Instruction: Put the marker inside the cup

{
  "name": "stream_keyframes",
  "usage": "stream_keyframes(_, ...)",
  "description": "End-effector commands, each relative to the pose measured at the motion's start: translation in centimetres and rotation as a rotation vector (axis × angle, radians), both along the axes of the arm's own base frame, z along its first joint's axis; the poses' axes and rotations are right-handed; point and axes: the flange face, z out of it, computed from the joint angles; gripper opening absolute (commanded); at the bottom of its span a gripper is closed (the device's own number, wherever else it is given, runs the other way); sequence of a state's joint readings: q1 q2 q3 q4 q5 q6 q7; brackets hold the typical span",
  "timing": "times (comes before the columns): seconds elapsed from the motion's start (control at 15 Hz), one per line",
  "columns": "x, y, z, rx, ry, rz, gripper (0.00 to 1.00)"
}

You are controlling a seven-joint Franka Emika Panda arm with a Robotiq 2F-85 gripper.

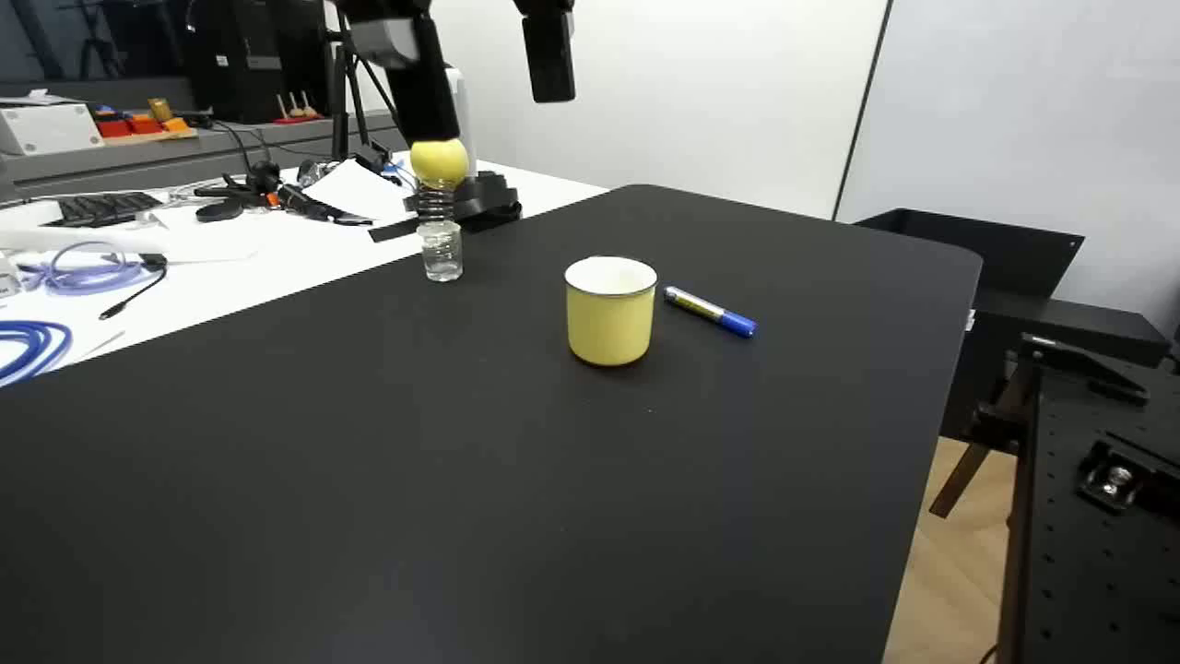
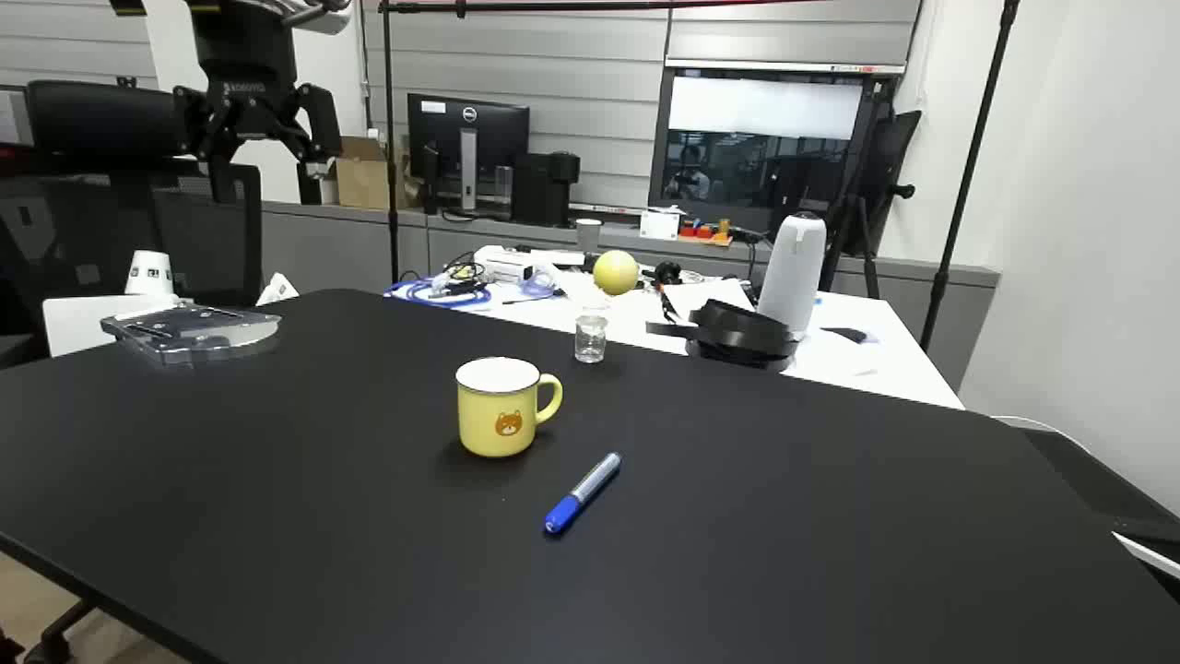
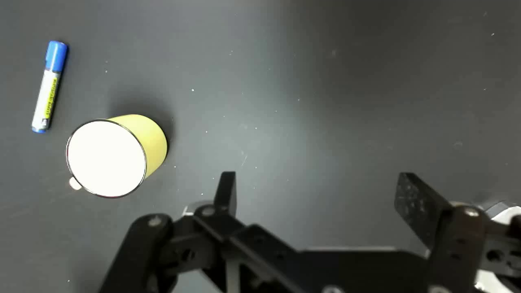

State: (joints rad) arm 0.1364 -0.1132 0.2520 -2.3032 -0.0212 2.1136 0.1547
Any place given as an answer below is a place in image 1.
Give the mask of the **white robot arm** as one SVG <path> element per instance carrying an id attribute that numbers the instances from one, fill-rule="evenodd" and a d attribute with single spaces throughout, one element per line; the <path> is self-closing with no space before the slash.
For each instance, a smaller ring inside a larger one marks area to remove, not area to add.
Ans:
<path id="1" fill-rule="evenodd" d="M 432 0 L 337 0 L 363 58 L 389 69 L 398 128 L 417 139 L 457 139 L 457 109 Z"/>

